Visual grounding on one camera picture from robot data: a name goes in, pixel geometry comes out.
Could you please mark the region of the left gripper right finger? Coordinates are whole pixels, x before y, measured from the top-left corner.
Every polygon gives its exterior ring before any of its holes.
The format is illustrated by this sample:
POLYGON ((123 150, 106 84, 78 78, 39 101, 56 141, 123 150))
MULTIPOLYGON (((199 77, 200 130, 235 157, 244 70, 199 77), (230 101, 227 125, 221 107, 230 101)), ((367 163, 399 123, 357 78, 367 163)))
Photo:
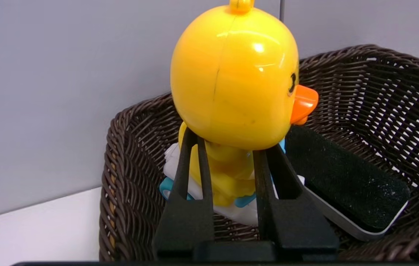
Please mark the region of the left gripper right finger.
POLYGON ((277 259, 337 259, 339 239, 279 145, 253 152, 258 230, 277 259))

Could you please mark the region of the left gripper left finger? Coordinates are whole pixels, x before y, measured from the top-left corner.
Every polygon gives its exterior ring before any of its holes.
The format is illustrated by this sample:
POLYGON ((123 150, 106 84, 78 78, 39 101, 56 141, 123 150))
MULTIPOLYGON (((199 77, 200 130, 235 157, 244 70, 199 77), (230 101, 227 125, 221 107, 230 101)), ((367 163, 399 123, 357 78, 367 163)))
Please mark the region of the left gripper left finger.
POLYGON ((187 128, 178 167, 161 217, 152 250, 156 259, 197 259, 214 242, 214 210, 210 168, 205 141, 187 128), (202 199, 187 200, 191 152, 198 147, 202 199))

